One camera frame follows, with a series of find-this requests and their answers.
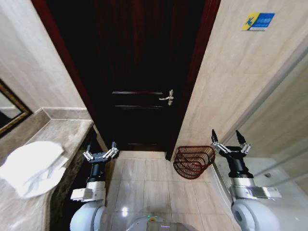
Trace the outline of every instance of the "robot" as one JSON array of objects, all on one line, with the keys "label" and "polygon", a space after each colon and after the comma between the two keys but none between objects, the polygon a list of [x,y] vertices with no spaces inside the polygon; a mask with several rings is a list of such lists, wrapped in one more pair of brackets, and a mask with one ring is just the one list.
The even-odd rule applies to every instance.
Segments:
[{"label": "robot", "polygon": [[255,185],[254,176],[244,162],[251,145],[246,143],[244,136],[238,130],[236,136],[240,146],[224,146],[219,143],[214,130],[211,137],[211,146],[227,159],[230,168],[233,216],[242,231],[279,231],[279,221],[275,214],[259,199],[281,198],[281,195],[277,188]]},{"label": "robot", "polygon": [[[240,146],[224,146],[218,142],[217,135],[212,130],[211,146],[228,161],[232,185],[230,193],[233,203],[231,210],[242,231],[279,231],[279,222],[269,208],[259,199],[280,198],[276,188],[258,187],[254,176],[244,163],[244,157],[251,149],[245,138],[236,131]],[[75,189],[71,199],[85,203],[73,216],[71,231],[106,231],[105,217],[105,164],[117,158],[119,150],[113,142],[112,148],[106,153],[92,154],[90,145],[84,156],[92,164],[91,174],[84,189]],[[126,231],[197,231],[194,227],[168,222],[158,216],[147,216],[135,220]]]}]

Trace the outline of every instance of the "sticker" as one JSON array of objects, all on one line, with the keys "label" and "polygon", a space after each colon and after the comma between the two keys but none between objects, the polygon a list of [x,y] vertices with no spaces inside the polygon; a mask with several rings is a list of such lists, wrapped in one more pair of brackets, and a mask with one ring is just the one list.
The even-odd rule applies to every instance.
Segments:
[{"label": "sticker", "polygon": [[265,30],[269,26],[274,15],[275,13],[252,12],[248,15],[242,30]]}]

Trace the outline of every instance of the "doorway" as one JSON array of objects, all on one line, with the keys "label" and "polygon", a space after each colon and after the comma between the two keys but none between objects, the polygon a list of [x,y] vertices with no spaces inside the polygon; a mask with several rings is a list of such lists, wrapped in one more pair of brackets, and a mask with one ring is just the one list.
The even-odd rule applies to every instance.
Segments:
[{"label": "doorway", "polygon": [[106,145],[170,159],[219,0],[32,0]]}]

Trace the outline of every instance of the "marble countertop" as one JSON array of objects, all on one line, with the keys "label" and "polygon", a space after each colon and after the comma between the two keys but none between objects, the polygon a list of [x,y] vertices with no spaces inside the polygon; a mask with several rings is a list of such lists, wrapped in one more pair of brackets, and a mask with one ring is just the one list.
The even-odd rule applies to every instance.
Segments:
[{"label": "marble countertop", "polygon": [[[27,143],[35,141],[53,141],[64,148],[62,155],[68,157],[67,169],[61,181],[71,181],[69,172],[79,147],[93,126],[91,120],[50,120]],[[0,179],[0,226],[6,231],[49,230],[51,198],[59,185],[49,192],[30,199],[21,199],[14,188]]]}]

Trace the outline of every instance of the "mirror frame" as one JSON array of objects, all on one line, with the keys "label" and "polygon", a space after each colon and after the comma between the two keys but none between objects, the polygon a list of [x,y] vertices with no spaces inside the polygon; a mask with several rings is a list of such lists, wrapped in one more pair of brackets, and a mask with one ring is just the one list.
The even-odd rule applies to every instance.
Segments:
[{"label": "mirror frame", "polygon": [[14,127],[24,121],[32,114],[30,109],[5,85],[0,79],[0,92],[6,96],[20,111],[21,114],[16,116],[11,122],[0,128],[0,138],[11,131]]}]

